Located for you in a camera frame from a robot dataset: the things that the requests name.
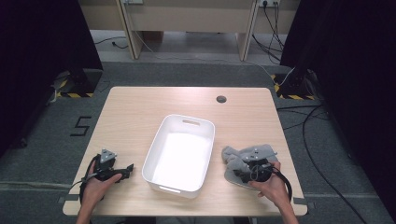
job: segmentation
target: black cable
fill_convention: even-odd
[[[70,189],[72,189],[76,184],[79,184],[79,183],[81,183],[81,182],[82,182],[82,180],[80,180],[80,181],[74,183],[74,184],[72,185],[72,187],[70,187]]]
[[[281,180],[283,180],[283,182],[286,184],[286,187],[288,189],[288,195],[289,195],[289,201],[291,202],[291,197],[293,195],[293,191],[291,188],[291,183],[289,182],[289,180],[282,174],[280,173],[279,170],[277,170],[277,172],[273,172],[275,175],[277,175],[277,177],[279,177]]]
[[[114,47],[117,47],[117,48],[119,48],[119,49],[126,49],[126,48],[128,48],[128,45],[127,46],[125,46],[125,47],[120,47],[118,44],[116,44],[116,42],[111,42],[112,44],[113,44],[113,46]]]
[[[279,3],[274,2],[274,5],[275,5],[275,30],[276,30],[277,43],[279,44],[280,48],[283,50],[283,47],[285,47],[285,45],[280,40],[279,32],[277,31],[277,22],[279,21]]]
[[[278,7],[276,7],[276,10],[275,10],[275,12],[276,12],[276,13],[275,13],[275,20],[276,20],[275,28],[274,28],[273,24],[271,23],[270,18],[268,17],[267,11],[265,10],[265,9],[266,9],[266,1],[264,1],[264,4],[263,4],[263,7],[262,7],[262,8],[263,8],[263,10],[264,10],[264,15],[265,15],[265,17],[267,18],[268,23],[270,24],[271,30],[273,31],[273,36],[272,36],[272,38],[271,38],[270,45],[269,45],[268,48],[269,48],[269,50],[271,50],[272,42],[273,42],[274,39],[275,39],[275,40],[277,41],[277,43],[279,44],[281,50],[283,51],[283,43],[282,43],[282,41],[280,40],[279,35],[278,35],[278,33],[277,33]],[[269,60],[271,61],[271,63],[279,64],[279,63],[274,62],[274,61],[271,59],[271,56],[272,56],[272,55],[268,54],[268,58],[269,58]]]
[[[295,113],[295,114],[301,114],[301,115],[308,115],[307,113],[304,113],[304,112],[300,112],[300,111],[296,111],[296,110],[280,110],[280,111],[282,111],[282,112],[290,112],[290,113]],[[322,114],[326,114],[326,112],[321,112],[321,113],[319,113],[319,114],[316,114],[316,115],[313,115],[313,116],[311,116],[313,119],[323,119],[323,120],[330,120],[329,118],[322,118],[322,117],[320,117],[319,115],[322,115]]]
[[[326,183],[341,197],[341,199],[352,209],[352,211],[359,217],[359,219],[363,222],[366,223],[366,221],[363,219],[361,214],[355,209],[355,207],[342,195],[342,193],[335,188],[335,186],[330,183],[330,181],[326,178],[326,176],[319,170],[317,164],[315,163],[314,159],[312,158],[311,152],[309,151],[308,144],[306,143],[306,138],[305,138],[305,124],[308,121],[308,119],[311,117],[311,115],[315,112],[315,110],[319,109],[322,107],[322,105],[318,105],[315,107],[305,118],[304,123],[303,123],[303,140],[304,140],[304,147],[306,150],[306,153],[308,154],[309,159],[311,160],[312,164],[314,165],[315,169],[317,169],[318,173],[320,176],[326,181]]]
[[[267,46],[265,46],[264,44],[262,44],[259,40],[257,40],[255,35],[252,35],[252,36],[253,36],[254,40],[256,41],[256,43],[257,43],[260,47],[265,48],[265,50],[270,49],[269,47],[267,47]],[[282,50],[280,50],[280,49],[270,49],[270,50],[277,51],[277,52],[282,52]]]
[[[99,154],[97,154],[95,157],[92,158],[92,160],[90,161],[90,164],[88,165],[87,171],[85,172],[84,177],[81,178],[82,183],[79,186],[79,202],[80,203],[82,203],[82,199],[84,196],[84,190],[85,190],[85,187],[87,186],[87,182],[88,182],[88,180],[90,180],[90,178],[92,178],[92,176],[88,177],[90,170],[91,170],[91,166],[98,158],[100,158]]]
[[[107,90],[108,87],[110,86],[110,79],[108,81],[103,81],[103,82],[107,82],[107,85],[103,89],[99,90],[99,92],[103,92],[103,91]]]
[[[107,41],[107,40],[110,40],[110,39],[120,39],[120,38],[126,38],[126,37],[125,37],[125,36],[114,36],[114,37],[110,37],[110,38],[101,40],[101,41],[99,41],[99,42],[95,42],[95,44],[100,44],[100,43],[103,43],[103,42],[105,42],[105,41]]]
[[[308,108],[308,107],[317,107],[319,105],[293,105],[293,106],[285,106],[277,108],[276,110],[283,110],[283,109],[295,109],[295,108]]]
[[[280,59],[279,58],[277,58],[276,56],[275,56],[275,54],[273,54],[270,50],[270,48],[268,48],[268,47],[266,47],[266,46],[264,46],[264,44],[262,44],[262,43],[260,43],[257,39],[256,39],[256,36],[255,35],[252,35],[253,36],[253,39],[256,41],[256,43],[259,45],[259,47],[265,52],[265,53],[267,53],[268,55],[271,55],[272,57],[274,57],[274,58],[276,58],[277,60],[279,60],[280,61]]]
[[[285,112],[293,112],[293,113],[299,113],[299,114],[307,115],[307,114],[305,114],[305,113],[301,113],[301,112],[293,111],[293,110],[285,110]],[[326,113],[326,112],[322,112],[322,113],[317,114],[317,115],[315,115],[315,116],[311,116],[311,119],[330,120],[330,119],[324,119],[324,118],[319,117],[319,115],[324,114],[324,113]],[[302,124],[304,124],[304,123],[301,122],[301,123],[298,123],[298,124],[291,125],[291,126],[289,126],[289,127],[287,127],[287,128],[284,128],[283,131],[286,131],[287,129],[291,129],[291,128],[294,128],[294,127],[298,127],[298,126],[300,126],[300,125],[302,125]]]

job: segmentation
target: floor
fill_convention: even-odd
[[[138,60],[132,60],[128,48],[120,49],[113,46],[115,42],[124,48],[127,41],[123,31],[91,31],[102,62],[125,63],[221,63],[221,64],[259,64],[278,65],[278,61],[270,58],[252,39],[248,50],[247,60],[239,60],[235,34],[218,33],[186,33],[165,32],[162,43],[145,43]],[[285,43],[286,35],[279,35]],[[279,50],[279,45],[271,42],[272,35],[256,35],[259,42],[272,49]],[[281,53],[272,51],[277,58]]]

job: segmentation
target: gray carpet floor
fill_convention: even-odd
[[[103,63],[105,72],[92,98],[58,98],[42,112],[28,136],[26,148],[12,149],[0,160],[1,223],[74,223],[63,214],[63,198],[83,157],[109,90],[114,86],[207,86],[264,87],[271,90],[277,108],[319,105],[320,100],[285,100],[276,97],[274,86],[256,65],[199,63]],[[269,73],[288,71],[267,66]],[[280,109],[290,153],[308,204],[301,223],[361,223],[352,209],[319,175],[304,148],[303,125],[307,108]],[[305,124],[305,139],[319,170],[356,208],[367,223],[393,223],[387,210],[352,159],[327,116],[325,107]],[[75,129],[90,126],[85,136]],[[123,217],[95,217],[96,223],[115,224]],[[259,217],[258,223],[281,223],[280,217]]]

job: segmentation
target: wooden table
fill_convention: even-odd
[[[223,95],[226,103],[218,103]],[[159,192],[143,179],[142,167],[163,119],[179,114],[212,121],[216,136],[202,191],[195,199]],[[229,183],[220,152],[226,146],[243,149],[270,144],[289,179],[293,197],[304,197],[271,93],[265,88],[115,87],[107,97],[76,179],[102,148],[118,154],[114,168],[134,163],[129,179],[115,184],[94,214],[104,216],[279,216],[277,208],[258,191]],[[70,190],[78,194],[79,187]],[[306,205],[292,203],[297,216]],[[67,201],[64,213],[75,216],[79,201]]]

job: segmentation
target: gray cloth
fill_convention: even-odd
[[[156,217],[157,224],[233,224],[232,217]]]
[[[259,161],[267,159],[268,161],[277,161],[276,154],[270,145],[261,145],[255,147],[247,147],[242,150],[236,150],[232,147],[225,147],[221,151],[221,157],[227,165],[224,178],[235,185],[252,189],[248,183],[243,183],[241,178],[236,176],[233,171],[240,170],[242,172],[250,172],[250,168],[245,161]]]

